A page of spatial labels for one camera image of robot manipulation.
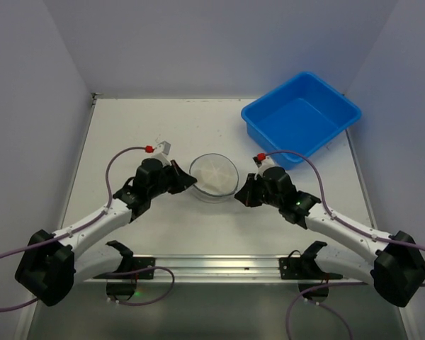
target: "clear petri dish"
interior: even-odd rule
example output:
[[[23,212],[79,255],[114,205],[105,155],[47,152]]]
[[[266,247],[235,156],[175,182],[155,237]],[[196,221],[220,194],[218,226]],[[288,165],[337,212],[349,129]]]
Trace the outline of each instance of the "clear petri dish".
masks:
[[[222,154],[204,154],[194,159],[189,174],[197,179],[191,193],[204,202],[224,202],[238,188],[239,174],[236,166]]]

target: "blue plastic bin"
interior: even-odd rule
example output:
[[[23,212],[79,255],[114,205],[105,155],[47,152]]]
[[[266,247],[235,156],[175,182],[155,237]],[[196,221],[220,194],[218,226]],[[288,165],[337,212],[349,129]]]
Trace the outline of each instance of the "blue plastic bin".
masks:
[[[247,133],[266,152],[312,155],[361,117],[361,110],[318,76],[303,72],[242,109]],[[291,169],[302,159],[274,154]]]

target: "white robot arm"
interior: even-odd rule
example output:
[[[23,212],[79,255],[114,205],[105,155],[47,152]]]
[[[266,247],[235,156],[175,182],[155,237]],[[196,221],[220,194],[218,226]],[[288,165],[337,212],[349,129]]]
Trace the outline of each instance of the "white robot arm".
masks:
[[[108,242],[99,251],[87,250],[113,230],[142,215],[153,198],[163,193],[183,192],[197,181],[174,160],[166,158],[169,149],[169,143],[161,143],[154,156],[144,159],[135,176],[96,212],[52,234],[45,230],[36,232],[28,245],[44,244],[24,252],[16,280],[47,306],[52,306],[68,294],[74,283],[102,273],[132,269],[121,268],[126,261],[127,266],[132,262],[132,252],[116,241]]]
[[[381,239],[413,244],[412,237],[404,232],[391,235],[366,227],[332,209],[330,215],[319,198],[298,191],[285,170],[262,155],[261,159],[254,158],[258,172],[247,176],[235,198],[251,208],[272,205],[288,222],[328,236],[349,249],[335,249],[325,242],[315,242],[299,260],[286,263],[287,267],[312,278],[327,278],[331,273],[355,278],[373,285],[393,305],[406,306],[425,280],[425,260],[418,249],[388,244]],[[349,223],[355,230],[338,220]]]

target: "cable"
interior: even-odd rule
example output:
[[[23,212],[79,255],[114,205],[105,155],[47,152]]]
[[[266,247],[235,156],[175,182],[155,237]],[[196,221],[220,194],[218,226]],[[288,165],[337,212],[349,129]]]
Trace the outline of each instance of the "cable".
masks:
[[[109,273],[109,274],[107,274],[107,276],[116,277],[116,276],[135,275],[135,274],[138,274],[138,273],[144,273],[146,271],[154,271],[154,270],[157,270],[157,269],[159,269],[161,271],[166,271],[171,276],[170,287],[169,287],[169,289],[164,294],[160,295],[159,297],[156,297],[153,300],[146,301],[146,302],[127,302],[127,301],[119,301],[119,300],[115,300],[115,301],[118,304],[124,305],[124,306],[140,307],[140,306],[151,305],[153,303],[159,302],[160,300],[164,299],[171,292],[171,290],[173,289],[173,287],[175,286],[175,274],[173,274],[173,271],[171,271],[170,269],[168,269],[166,267],[154,266],[154,267],[148,267],[148,268],[138,269],[136,271],[127,271],[125,273]]]
[[[287,260],[289,261],[290,259],[291,259],[291,256],[293,256],[294,255],[294,253],[298,253],[299,255],[302,255],[301,253],[300,253],[300,251],[298,251],[297,249],[295,249],[295,250],[293,250],[292,252],[290,252],[289,254],[288,254],[288,256],[287,256]]]
[[[334,215],[332,213],[332,211],[329,209],[329,206],[326,204],[326,196],[324,194],[324,185],[323,185],[321,175],[319,174],[317,167],[312,163],[312,161],[310,161],[306,156],[304,156],[304,155],[302,155],[302,154],[300,154],[296,151],[290,151],[290,150],[276,150],[276,151],[268,152],[268,153],[262,154],[262,155],[267,157],[267,156],[271,156],[272,154],[294,154],[295,156],[298,156],[298,157],[304,159],[310,165],[310,167],[313,169],[315,175],[317,176],[317,180],[318,180],[318,184],[319,184],[319,192],[320,192],[320,195],[321,195],[321,201],[322,201],[322,205],[323,205],[326,213],[331,218],[336,220],[338,223],[343,225],[344,227],[347,227],[348,229],[353,230],[354,232],[356,232],[356,233],[358,233],[358,234],[360,234],[364,237],[372,238],[371,234],[368,234],[367,232],[360,230],[359,228],[351,225],[350,223],[347,223],[347,221],[342,220],[340,217],[337,217],[336,215]],[[415,249],[418,249],[418,250],[425,251],[425,246],[422,246],[422,245],[419,245],[419,244],[395,241],[393,239],[386,239],[384,237],[376,237],[375,239],[377,241],[381,241],[381,242],[385,242],[385,243],[391,243],[391,244],[396,244],[396,245],[399,245],[399,246],[410,247],[410,248],[415,248]]]
[[[324,285],[317,285],[315,287],[310,287],[308,289],[303,290],[302,292],[300,292],[298,295],[296,295],[296,297],[293,299],[293,301],[291,301],[290,305],[288,306],[288,309],[286,311],[286,317],[285,317],[285,328],[286,328],[286,334],[288,335],[288,339],[289,340],[293,340],[293,335],[291,334],[291,328],[290,328],[290,316],[291,316],[291,312],[293,310],[293,307],[296,303],[296,301],[298,301],[304,294],[310,293],[314,290],[318,290],[321,288],[330,288],[330,287],[343,287],[343,286],[355,286],[355,285],[365,285],[365,283],[363,282],[337,282],[337,283],[325,283]],[[323,307],[324,309],[330,311],[332,314],[336,315],[345,325],[346,329],[348,330],[348,334],[349,334],[349,338],[350,340],[353,340],[353,334],[351,332],[351,328],[348,324],[348,322],[346,322],[346,320],[333,308],[327,306],[327,305],[323,305],[319,302],[312,302],[312,304],[318,305],[320,307]]]
[[[113,199],[113,195],[112,195],[112,188],[111,188],[111,184],[110,184],[110,179],[109,179],[109,173],[112,167],[113,162],[122,154],[132,151],[132,150],[144,150],[146,152],[153,152],[154,149],[152,147],[128,147],[127,149],[121,150],[120,152],[118,152],[115,156],[112,157],[112,159],[109,161],[107,168],[106,168],[106,187],[107,187],[107,195],[108,195],[108,199],[107,199],[107,204],[106,204],[106,210],[109,209],[109,207],[112,205],[112,199]],[[98,222],[104,215],[106,214],[105,210],[102,210],[94,219],[92,219],[91,221],[81,225],[80,227],[77,227],[76,229],[72,230],[72,234],[75,234],[77,232],[80,232],[84,229],[86,229],[87,227],[89,227],[90,225],[92,225],[95,222]],[[61,234],[58,237],[54,237],[53,239],[48,239],[47,241],[43,241],[43,242],[39,242],[39,243],[35,243],[32,244],[30,246],[23,246],[21,248],[17,248],[14,250],[10,250],[7,251],[5,253],[0,254],[0,259],[4,259],[8,256],[14,255],[14,254],[18,254],[21,253],[23,251],[27,251],[27,250],[31,250],[31,249],[36,249],[39,247],[43,247],[47,244],[51,244],[53,242],[59,241],[61,239],[65,239],[66,237],[68,237],[69,234]],[[19,310],[21,308],[27,307],[31,304],[33,304],[34,302],[38,301],[37,298],[32,299],[30,301],[27,301],[25,303],[21,303],[19,305],[13,306],[13,307],[3,307],[0,308],[0,313],[2,312],[11,312],[13,310]]]

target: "white wall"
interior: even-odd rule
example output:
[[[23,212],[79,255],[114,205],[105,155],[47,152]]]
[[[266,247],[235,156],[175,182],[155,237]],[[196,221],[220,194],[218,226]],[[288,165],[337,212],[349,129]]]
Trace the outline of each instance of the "white wall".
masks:
[[[0,0],[0,253],[56,228],[90,105],[44,3]],[[0,307],[27,298],[20,257],[0,261]],[[0,340],[18,316],[0,314]]]
[[[378,226],[425,244],[425,0],[401,0],[348,91]],[[425,288],[410,304],[425,339]]]
[[[302,70],[344,91],[397,0],[45,0],[88,84],[254,97]]]

